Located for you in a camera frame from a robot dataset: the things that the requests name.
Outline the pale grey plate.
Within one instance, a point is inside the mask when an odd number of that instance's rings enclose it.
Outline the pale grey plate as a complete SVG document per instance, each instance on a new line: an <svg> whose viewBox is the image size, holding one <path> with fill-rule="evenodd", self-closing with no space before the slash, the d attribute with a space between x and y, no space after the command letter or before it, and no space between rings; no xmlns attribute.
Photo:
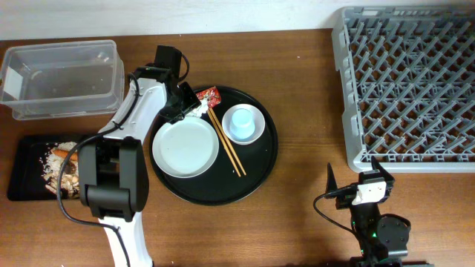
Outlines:
<svg viewBox="0 0 475 267"><path fill-rule="evenodd" d="M154 162L166 174L188 179L207 171L217 159L220 141L205 120L186 117L174 124L165 123L151 144Z"/></svg>

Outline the orange carrot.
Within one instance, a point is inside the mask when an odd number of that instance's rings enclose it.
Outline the orange carrot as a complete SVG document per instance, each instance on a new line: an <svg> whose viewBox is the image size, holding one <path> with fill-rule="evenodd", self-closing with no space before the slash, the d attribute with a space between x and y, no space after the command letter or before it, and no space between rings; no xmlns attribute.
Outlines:
<svg viewBox="0 0 475 267"><path fill-rule="evenodd" d="M65 159L67 157L67 155L69 154L69 151L64 151L64 150L60 150L60 149L53 149L52 153L56 156L59 156L59 157ZM77 152L73 152L72 155L70 156L69 160L77 161L78 160Z"/></svg>

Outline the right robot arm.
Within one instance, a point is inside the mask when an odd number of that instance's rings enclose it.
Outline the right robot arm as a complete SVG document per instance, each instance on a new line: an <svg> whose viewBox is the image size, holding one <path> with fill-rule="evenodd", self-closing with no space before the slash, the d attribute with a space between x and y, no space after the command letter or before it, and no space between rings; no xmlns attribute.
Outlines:
<svg viewBox="0 0 475 267"><path fill-rule="evenodd" d="M349 228L329 220L358 241L361 256L350 258L348 266L403 266L411 224L404 217L380 212L379 205L389 198L395 179L374 156L370 164L371 169L361 172L357 182L341 188L328 165L326 191L318 198L334 199L338 210L350 211Z"/></svg>

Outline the white tissue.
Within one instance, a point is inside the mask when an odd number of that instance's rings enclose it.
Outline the white tissue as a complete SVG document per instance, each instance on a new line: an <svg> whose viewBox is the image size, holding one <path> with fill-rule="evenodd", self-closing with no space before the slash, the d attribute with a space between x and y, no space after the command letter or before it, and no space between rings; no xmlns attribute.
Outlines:
<svg viewBox="0 0 475 267"><path fill-rule="evenodd" d="M200 118L203 114L207 113L209 105L206 99L200 101L200 105L197 108L192 109L186 114L186 116L192 116Z"/></svg>

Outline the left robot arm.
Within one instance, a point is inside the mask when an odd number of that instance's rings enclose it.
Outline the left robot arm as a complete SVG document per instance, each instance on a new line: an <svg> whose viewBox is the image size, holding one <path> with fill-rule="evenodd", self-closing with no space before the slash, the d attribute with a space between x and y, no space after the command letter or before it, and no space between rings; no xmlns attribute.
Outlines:
<svg viewBox="0 0 475 267"><path fill-rule="evenodd" d="M154 61L128 76L128 95L111 121L78 149L79 193L104 228L116 266L152 266L142 212L149 180L143 143L156 119L174 124L200 104L180 72L187 58L157 47Z"/></svg>

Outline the rice and food scraps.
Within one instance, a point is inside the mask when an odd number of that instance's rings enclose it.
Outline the rice and food scraps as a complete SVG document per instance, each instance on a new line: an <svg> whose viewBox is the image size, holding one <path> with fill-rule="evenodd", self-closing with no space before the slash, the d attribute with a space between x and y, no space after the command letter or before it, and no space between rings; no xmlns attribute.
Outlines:
<svg viewBox="0 0 475 267"><path fill-rule="evenodd" d="M40 159L43 164L42 178L46 182L45 188L52 194L56 194L58 187L59 172L65 159L52 153L53 149L69 151L76 145L75 142L53 143L47 149L45 158ZM79 167L78 160L68 160L61 179L62 197L66 199L76 199L79 197Z"/></svg>

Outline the red snack wrapper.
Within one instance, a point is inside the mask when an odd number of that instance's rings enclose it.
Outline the red snack wrapper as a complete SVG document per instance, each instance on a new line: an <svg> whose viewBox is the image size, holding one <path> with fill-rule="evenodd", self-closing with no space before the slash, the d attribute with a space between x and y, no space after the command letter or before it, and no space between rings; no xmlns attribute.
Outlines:
<svg viewBox="0 0 475 267"><path fill-rule="evenodd" d="M221 96L216 86L196 93L199 100L206 100L209 108L213 108L221 103Z"/></svg>

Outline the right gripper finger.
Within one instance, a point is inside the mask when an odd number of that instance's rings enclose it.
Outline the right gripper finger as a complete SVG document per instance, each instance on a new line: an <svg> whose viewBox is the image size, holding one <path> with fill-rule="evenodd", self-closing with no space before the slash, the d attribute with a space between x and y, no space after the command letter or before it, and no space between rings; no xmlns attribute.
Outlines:
<svg viewBox="0 0 475 267"><path fill-rule="evenodd" d="M333 173L333 168L331 164L327 163L327 185L325 191L325 198L331 199L333 198L333 193L338 189L337 182L335 180L335 175Z"/></svg>
<svg viewBox="0 0 475 267"><path fill-rule="evenodd" d="M381 163L374 156L371 156L370 163L373 170L378 170L381 174L386 172L386 170L381 166Z"/></svg>

